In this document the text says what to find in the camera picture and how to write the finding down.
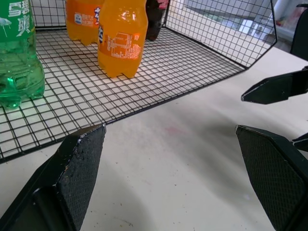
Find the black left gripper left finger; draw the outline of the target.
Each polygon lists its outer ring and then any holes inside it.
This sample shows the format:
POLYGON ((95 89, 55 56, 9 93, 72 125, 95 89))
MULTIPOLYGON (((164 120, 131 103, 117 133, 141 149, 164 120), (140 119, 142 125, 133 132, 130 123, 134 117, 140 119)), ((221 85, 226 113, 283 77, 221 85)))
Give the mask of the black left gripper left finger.
POLYGON ((68 135, 0 218, 0 231, 80 231, 96 184, 105 124, 68 135))

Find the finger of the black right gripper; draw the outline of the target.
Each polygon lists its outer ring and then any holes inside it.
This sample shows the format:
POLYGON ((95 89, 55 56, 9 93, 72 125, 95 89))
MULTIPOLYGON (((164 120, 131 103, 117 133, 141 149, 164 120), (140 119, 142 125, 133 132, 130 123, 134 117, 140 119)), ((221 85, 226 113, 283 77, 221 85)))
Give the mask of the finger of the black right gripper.
POLYGON ((292 142, 297 149, 308 152, 308 133, 292 140, 292 142))
POLYGON ((241 95, 241 101, 272 104, 308 93, 308 66, 296 72, 268 77, 241 95))

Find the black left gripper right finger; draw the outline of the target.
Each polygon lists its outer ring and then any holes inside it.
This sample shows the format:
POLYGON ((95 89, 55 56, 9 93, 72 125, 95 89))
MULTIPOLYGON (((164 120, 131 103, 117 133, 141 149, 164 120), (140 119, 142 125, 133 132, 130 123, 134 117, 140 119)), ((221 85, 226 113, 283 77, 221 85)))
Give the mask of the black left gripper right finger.
POLYGON ((308 231, 308 159, 284 136, 236 127, 250 183, 275 231, 308 231))

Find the black chair backrest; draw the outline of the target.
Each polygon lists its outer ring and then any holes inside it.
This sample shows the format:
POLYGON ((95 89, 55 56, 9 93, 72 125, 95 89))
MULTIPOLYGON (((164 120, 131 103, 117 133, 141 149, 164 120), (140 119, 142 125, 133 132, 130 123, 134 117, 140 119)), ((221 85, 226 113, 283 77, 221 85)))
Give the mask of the black chair backrest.
POLYGON ((290 53, 308 61, 308 4, 299 4, 298 7, 305 10, 298 19, 290 53))

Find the green soda bottle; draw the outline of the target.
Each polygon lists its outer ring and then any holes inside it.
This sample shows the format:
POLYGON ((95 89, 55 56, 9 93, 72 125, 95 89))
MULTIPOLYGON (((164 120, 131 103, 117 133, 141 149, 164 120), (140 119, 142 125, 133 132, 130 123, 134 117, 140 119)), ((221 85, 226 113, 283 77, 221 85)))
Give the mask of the green soda bottle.
POLYGON ((0 105, 15 109, 25 98, 40 98, 44 91, 30 1, 0 0, 0 105))

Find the dark cola bottle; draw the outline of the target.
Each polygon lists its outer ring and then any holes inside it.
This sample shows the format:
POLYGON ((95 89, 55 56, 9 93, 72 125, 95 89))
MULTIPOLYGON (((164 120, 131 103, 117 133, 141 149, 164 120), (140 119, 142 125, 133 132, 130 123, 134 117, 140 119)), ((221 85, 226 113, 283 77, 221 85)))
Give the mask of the dark cola bottle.
POLYGON ((146 13, 148 18, 148 28, 146 39, 155 41, 162 27, 163 16, 165 15, 169 0, 147 0, 146 13))

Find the orange soda bottle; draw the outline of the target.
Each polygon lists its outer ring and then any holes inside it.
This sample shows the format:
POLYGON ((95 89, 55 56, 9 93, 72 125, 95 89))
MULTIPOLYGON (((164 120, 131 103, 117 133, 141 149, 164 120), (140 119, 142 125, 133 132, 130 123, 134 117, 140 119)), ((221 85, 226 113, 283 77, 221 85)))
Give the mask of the orange soda bottle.
POLYGON ((99 16, 98 64, 108 77, 137 73, 148 28, 146 0, 105 0, 99 16))
POLYGON ((105 0, 65 0, 66 29, 71 40, 97 43, 99 14, 105 0))

